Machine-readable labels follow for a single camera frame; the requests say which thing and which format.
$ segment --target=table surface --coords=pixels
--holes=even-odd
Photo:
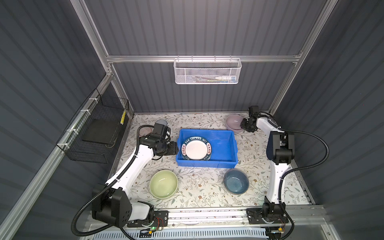
[[[177,141],[182,128],[225,129],[225,119],[228,115],[230,113],[135,115],[118,169],[136,147],[136,130],[141,125],[153,125],[157,120],[165,119],[171,128],[172,141]],[[238,147],[238,164],[235,168],[242,170],[250,182],[249,189],[244,194],[233,195],[226,190],[223,176],[228,169],[179,167],[176,156],[164,156],[159,161],[150,161],[140,172],[131,188],[130,200],[144,201],[159,209],[262,205],[270,176],[269,160],[265,154],[268,138],[258,130],[255,133],[236,133],[235,139]],[[179,186],[171,198],[160,200],[149,192],[149,181],[155,173],[164,169],[177,175]],[[287,205],[308,204],[295,173],[287,175],[284,192]]]

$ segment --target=corrugated wall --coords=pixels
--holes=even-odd
[[[0,222],[105,75],[69,1],[0,1]],[[64,159],[14,239],[72,237],[106,165]]]
[[[109,55],[298,54],[325,0],[86,0]],[[236,85],[179,86],[172,64],[115,63],[135,112],[268,109],[291,63],[243,63]]]
[[[302,171],[343,240],[382,238],[384,208],[384,1],[339,1],[276,112],[286,129],[329,144],[323,165]],[[322,145],[296,137],[299,166]]]
[[[172,63],[115,63],[135,112],[268,109],[291,67],[243,63],[238,84],[179,85]]]
[[[293,55],[324,2],[86,0],[110,55]]]

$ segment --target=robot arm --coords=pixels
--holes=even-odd
[[[261,129],[268,136],[266,155],[270,163],[271,176],[261,214],[265,222],[271,223],[278,217],[282,218],[283,215],[278,199],[279,184],[282,175],[289,169],[291,160],[295,156],[294,135],[278,129],[273,119],[260,112],[258,106],[249,107],[249,118],[243,119],[241,127],[248,132]],[[285,206],[283,192],[281,202]]]
[[[130,202],[129,194],[133,182],[144,166],[156,155],[176,155],[179,151],[176,142],[166,139],[170,128],[166,125],[155,123],[153,131],[140,138],[139,151],[131,154],[124,165],[107,180],[105,185],[98,185],[94,189],[94,195],[99,193],[106,185],[117,180],[108,194],[101,196],[92,203],[92,217],[96,220],[122,228],[128,222],[141,220],[141,223],[151,223],[154,219],[154,207],[144,202]],[[126,172],[118,179],[124,169]]]

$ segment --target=wire mesh basket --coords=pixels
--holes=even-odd
[[[239,58],[175,58],[173,66],[177,84],[237,84],[242,67]]]
[[[78,124],[72,129],[66,130],[70,131],[67,141],[65,143],[57,142],[56,144],[69,159],[74,161],[113,162],[128,123],[128,117],[126,117],[128,110],[127,99],[99,95],[87,110],[81,110],[82,116]],[[111,126],[111,139],[108,142],[99,143],[84,140],[85,134],[87,134],[95,120],[108,122]]]

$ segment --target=plate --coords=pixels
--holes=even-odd
[[[187,138],[181,146],[181,155],[185,160],[209,160],[212,155],[212,146],[203,137]]]

